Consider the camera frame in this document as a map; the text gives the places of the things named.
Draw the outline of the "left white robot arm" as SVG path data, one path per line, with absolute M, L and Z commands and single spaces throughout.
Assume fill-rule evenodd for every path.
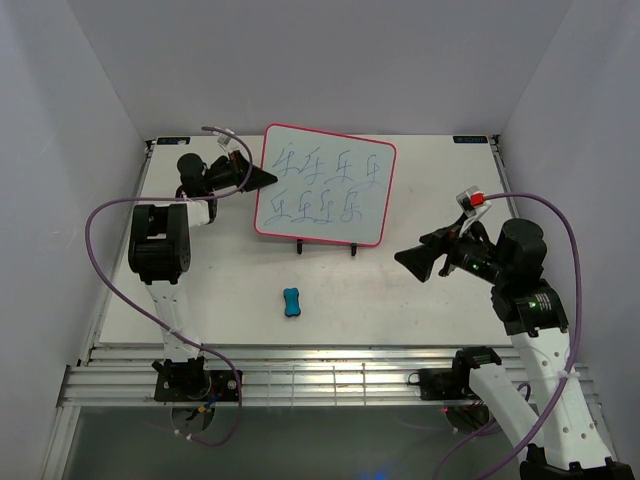
M 191 232 L 215 221 L 218 191 L 236 187 L 250 192 L 276 183 L 278 177 L 253 166 L 238 150 L 212 165 L 186 153 L 178 159 L 177 170 L 180 185 L 174 202 L 134 207 L 128 262 L 163 323 L 165 362 L 187 364 L 201 355 L 182 280 L 191 265 Z

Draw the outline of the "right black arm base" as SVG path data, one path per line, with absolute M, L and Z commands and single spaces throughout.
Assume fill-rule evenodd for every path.
M 416 387 L 423 401 L 467 398 L 451 369 L 423 368 L 413 371 L 407 377 L 407 385 Z

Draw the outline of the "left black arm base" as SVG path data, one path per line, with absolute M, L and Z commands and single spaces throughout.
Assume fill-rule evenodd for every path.
M 237 371 L 238 376 L 231 370 L 208 370 L 202 357 L 186 362 L 156 360 L 152 368 L 157 373 L 153 396 L 157 402 L 237 402 L 239 399 L 241 370 Z

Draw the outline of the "pink framed whiteboard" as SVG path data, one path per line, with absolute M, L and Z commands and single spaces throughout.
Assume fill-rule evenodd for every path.
M 272 124 L 260 167 L 278 178 L 256 197 L 265 236 L 373 247 L 381 242 L 396 147 L 361 136 Z

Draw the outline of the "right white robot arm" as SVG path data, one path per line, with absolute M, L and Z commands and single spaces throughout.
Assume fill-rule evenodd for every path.
M 443 257 L 439 276 L 458 268 L 490 283 L 492 307 L 523 362 L 533 398 L 515 389 L 489 347 L 458 351 L 451 382 L 458 394 L 488 406 L 517 451 L 521 478 L 631 479 L 631 467 L 615 460 L 602 440 L 570 362 L 573 337 L 564 307 L 542 277 L 546 253 L 537 224 L 510 219 L 496 242 L 482 223 L 465 228 L 457 221 L 394 258 L 421 282 Z

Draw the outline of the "blue whiteboard eraser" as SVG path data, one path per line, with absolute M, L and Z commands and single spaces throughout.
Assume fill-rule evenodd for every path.
M 285 288 L 283 290 L 283 298 L 285 302 L 284 315 L 287 318 L 300 316 L 301 307 L 299 290 L 295 287 Z

